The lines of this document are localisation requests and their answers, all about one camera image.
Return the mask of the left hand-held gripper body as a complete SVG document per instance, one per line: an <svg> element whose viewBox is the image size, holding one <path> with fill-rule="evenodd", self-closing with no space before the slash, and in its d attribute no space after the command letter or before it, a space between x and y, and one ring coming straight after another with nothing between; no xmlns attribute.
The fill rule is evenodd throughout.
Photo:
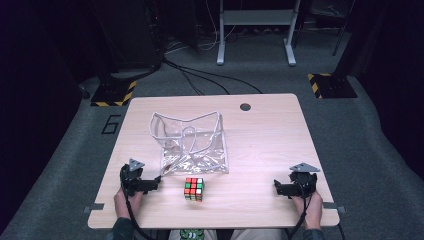
<svg viewBox="0 0 424 240"><path fill-rule="evenodd" d="M129 163L125 164L120 170L121 188L125 195L134 196L136 192L147 194L147 190L141 189L141 175L143 172L144 163L130 158Z"/></svg>

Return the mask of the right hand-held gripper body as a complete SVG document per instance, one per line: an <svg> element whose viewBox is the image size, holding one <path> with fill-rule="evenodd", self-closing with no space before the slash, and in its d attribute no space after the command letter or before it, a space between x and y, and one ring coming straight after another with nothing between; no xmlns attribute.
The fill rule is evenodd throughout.
<svg viewBox="0 0 424 240"><path fill-rule="evenodd" d="M300 163L290 167L292 173L289 178L292 182L291 196L307 198L316 191L317 173L319 169L307 163Z"/></svg>

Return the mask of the colourful puzzle cube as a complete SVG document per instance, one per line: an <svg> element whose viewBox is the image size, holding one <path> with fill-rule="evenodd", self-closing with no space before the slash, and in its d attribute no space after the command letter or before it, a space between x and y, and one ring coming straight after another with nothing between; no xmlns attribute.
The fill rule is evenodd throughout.
<svg viewBox="0 0 424 240"><path fill-rule="evenodd" d="M201 202L204 193L204 180L202 178L187 177L184 184L184 198L190 201Z"/></svg>

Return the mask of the clear plastic bag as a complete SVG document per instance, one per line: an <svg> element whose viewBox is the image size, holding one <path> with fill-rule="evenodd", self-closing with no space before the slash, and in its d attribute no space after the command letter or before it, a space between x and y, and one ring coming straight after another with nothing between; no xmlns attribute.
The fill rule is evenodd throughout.
<svg viewBox="0 0 424 240"><path fill-rule="evenodd" d="M223 117L218 111L191 119L155 112L149 130L161 147L163 176L229 172Z"/></svg>

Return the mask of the person's left hand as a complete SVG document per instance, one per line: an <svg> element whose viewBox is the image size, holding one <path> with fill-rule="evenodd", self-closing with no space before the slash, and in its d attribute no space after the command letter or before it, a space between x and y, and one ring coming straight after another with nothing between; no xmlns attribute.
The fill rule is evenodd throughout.
<svg viewBox="0 0 424 240"><path fill-rule="evenodd" d="M142 192L136 192L134 196L125 197L124 191L119 189L114 196L116 216L118 218L130 219L128 207L131 207L133 215L137 216L140 211L142 198Z"/></svg>

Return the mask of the person's right hand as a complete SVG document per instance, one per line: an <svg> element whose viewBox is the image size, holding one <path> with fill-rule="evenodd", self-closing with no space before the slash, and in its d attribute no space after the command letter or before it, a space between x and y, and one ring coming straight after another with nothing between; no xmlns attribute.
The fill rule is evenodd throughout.
<svg viewBox="0 0 424 240"><path fill-rule="evenodd" d="M318 192L314 192L306 200L301 197L293 196L292 201L296 207L297 213L302 215L306 212L303 226L306 230L320 230L322 218L323 200Z"/></svg>

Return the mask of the person's legs and clothing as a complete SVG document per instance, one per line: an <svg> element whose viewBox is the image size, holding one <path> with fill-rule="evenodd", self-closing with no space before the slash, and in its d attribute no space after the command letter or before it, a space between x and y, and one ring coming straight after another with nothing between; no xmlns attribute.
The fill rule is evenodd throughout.
<svg viewBox="0 0 424 240"><path fill-rule="evenodd" d="M180 229L172 230L168 240L282 240L281 229Z"/></svg>

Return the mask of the dark equipment cabinet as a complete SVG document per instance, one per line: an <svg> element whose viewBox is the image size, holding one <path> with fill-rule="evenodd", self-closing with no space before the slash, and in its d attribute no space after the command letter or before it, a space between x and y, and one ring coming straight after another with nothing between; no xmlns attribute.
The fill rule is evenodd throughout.
<svg viewBox="0 0 424 240"><path fill-rule="evenodd" d="M159 37L151 25L148 0L90 0L116 70L157 71Z"/></svg>

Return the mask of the black metal stand pole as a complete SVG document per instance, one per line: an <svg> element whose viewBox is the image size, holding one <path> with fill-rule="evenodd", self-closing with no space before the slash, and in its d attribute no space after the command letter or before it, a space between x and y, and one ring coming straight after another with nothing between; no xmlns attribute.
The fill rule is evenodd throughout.
<svg viewBox="0 0 424 240"><path fill-rule="evenodd" d="M340 47L343 36L345 34L345 31L346 31L346 28L347 28L347 25L348 25L348 22L349 22L349 19L350 19L350 16L351 16L351 13L352 13L352 10L354 8L356 0L348 0L348 2L349 2L349 9L345 14L344 23L343 23L342 27L340 28L340 31L339 31L339 34L338 34L338 39L337 39L335 48L333 50L332 56L336 56L336 54L338 52L338 49Z"/></svg>

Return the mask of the grey table bracket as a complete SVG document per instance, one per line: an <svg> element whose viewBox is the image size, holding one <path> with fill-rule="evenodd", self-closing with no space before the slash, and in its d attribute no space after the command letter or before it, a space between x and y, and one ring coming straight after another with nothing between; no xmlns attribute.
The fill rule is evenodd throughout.
<svg viewBox="0 0 424 240"><path fill-rule="evenodd" d="M334 202L323 202L323 208L336 210L340 214L345 214L347 212L344 206L339 206Z"/></svg>
<svg viewBox="0 0 424 240"><path fill-rule="evenodd" d="M90 212L92 212L93 210L103 210L104 208L104 203L92 203L89 206L85 206L83 208L83 213L84 214L89 214Z"/></svg>

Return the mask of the black yellow-striped base plate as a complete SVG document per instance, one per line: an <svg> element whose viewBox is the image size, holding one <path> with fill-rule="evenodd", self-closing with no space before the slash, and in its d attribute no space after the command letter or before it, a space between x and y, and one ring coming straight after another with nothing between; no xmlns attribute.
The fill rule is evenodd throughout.
<svg viewBox="0 0 424 240"><path fill-rule="evenodd" d="M131 99L136 81L100 84L91 98L91 105L98 107L125 106Z"/></svg>
<svg viewBox="0 0 424 240"><path fill-rule="evenodd" d="M357 94L347 79L331 74L308 74L313 93L319 99L356 98Z"/></svg>

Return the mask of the white metal stand frame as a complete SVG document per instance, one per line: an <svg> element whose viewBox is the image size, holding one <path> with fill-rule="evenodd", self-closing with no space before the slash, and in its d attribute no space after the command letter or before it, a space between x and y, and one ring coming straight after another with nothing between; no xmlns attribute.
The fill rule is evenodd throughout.
<svg viewBox="0 0 424 240"><path fill-rule="evenodd" d="M296 65L292 39L296 27L301 0L294 0L292 9L282 10L225 10L224 0L220 0L219 9L219 48L216 63L222 66L225 60L226 26L288 26L289 31L283 44L289 66Z"/></svg>

